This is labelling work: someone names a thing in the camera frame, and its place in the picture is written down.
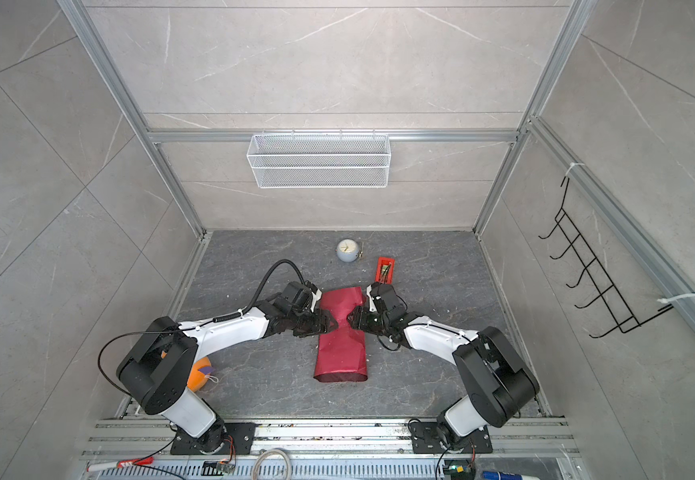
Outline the dark red wrapping paper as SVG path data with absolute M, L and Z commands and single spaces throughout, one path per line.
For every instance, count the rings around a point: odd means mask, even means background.
M 365 333 L 349 325 L 349 314 L 363 305 L 359 287 L 333 290 L 323 295 L 320 306 L 338 322 L 338 328 L 320 336 L 315 380 L 322 383 L 364 382 L 367 372 Z

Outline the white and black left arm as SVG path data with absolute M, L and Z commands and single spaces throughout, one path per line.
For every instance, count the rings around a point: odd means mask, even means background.
M 322 296 L 293 261 L 281 259 L 268 269 L 245 307 L 198 321 L 160 317 L 144 331 L 106 342 L 97 368 L 147 414 L 167 418 L 177 427 L 177 436 L 193 440 L 199 452 L 212 455 L 230 440 L 220 414 L 188 386 L 197 361 L 287 331 L 297 338 L 336 331 L 339 323 L 321 308 Z

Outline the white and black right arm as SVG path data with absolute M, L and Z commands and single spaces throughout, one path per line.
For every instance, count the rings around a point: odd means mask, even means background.
M 445 448 L 461 449 L 477 430 L 504 426 L 541 391 L 531 368 L 495 327 L 463 330 L 417 313 L 381 314 L 367 307 L 355 308 L 347 321 L 457 367 L 465 396 L 437 416 L 437 438 Z

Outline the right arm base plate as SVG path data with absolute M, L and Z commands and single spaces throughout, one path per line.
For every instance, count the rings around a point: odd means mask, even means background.
M 467 454 L 493 453 L 491 435 L 487 427 L 473 430 L 467 437 L 461 437 L 443 422 L 421 421 L 413 418 L 407 422 L 407 429 L 411 435 L 411 445 L 415 454 L 434 454 L 445 451 Z

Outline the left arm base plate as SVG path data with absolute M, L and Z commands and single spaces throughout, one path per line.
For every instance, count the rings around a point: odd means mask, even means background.
M 212 426 L 200 437 L 192 437 L 177 428 L 172 455 L 249 455 L 255 438 L 255 423 L 224 423 Z

